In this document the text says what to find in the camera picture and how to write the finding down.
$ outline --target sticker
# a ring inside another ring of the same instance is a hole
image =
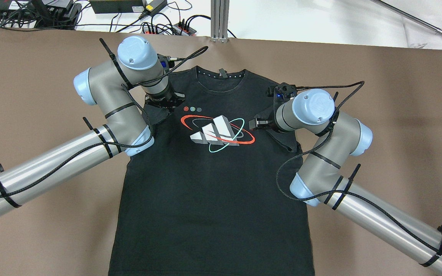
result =
[[[133,6],[132,7],[132,12],[143,12],[143,11],[144,11],[143,6]]]
[[[26,5],[30,1],[11,1],[11,4],[9,5],[9,10],[17,10],[20,8],[21,5]]]

